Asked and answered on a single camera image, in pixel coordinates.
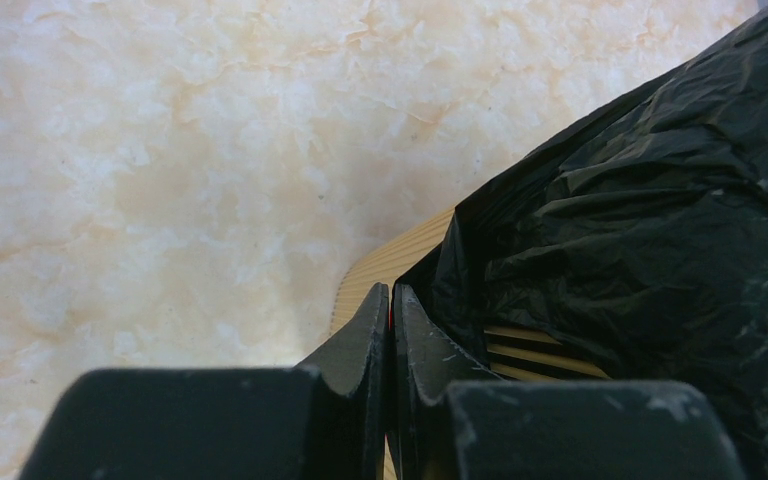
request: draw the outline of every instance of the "floor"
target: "floor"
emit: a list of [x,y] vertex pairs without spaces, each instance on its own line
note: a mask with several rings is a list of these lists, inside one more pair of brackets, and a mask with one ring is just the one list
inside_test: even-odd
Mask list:
[[754,0],[0,0],[0,479],[101,366],[292,364],[351,264]]

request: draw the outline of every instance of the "black plastic bag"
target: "black plastic bag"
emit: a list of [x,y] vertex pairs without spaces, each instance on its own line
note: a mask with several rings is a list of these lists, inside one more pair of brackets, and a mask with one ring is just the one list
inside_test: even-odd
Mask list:
[[694,385],[768,478],[768,9],[484,185],[401,282],[479,359],[518,325]]

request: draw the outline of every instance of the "beige marble surface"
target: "beige marble surface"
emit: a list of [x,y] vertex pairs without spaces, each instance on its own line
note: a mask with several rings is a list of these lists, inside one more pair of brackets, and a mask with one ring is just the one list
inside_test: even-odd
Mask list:
[[291,364],[351,263],[750,0],[0,0],[0,478],[81,372]]

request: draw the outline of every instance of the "bin liner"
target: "bin liner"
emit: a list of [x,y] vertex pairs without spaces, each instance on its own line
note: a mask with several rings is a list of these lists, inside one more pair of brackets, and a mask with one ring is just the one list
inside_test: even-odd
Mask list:
[[690,383],[768,478],[768,8],[485,184],[399,281],[478,359],[513,325]]

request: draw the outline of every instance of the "marble floor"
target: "marble floor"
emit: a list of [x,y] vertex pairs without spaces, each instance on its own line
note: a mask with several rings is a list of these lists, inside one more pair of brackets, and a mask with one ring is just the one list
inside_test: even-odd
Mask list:
[[0,0],[0,479],[101,366],[292,364],[352,262],[752,0]]

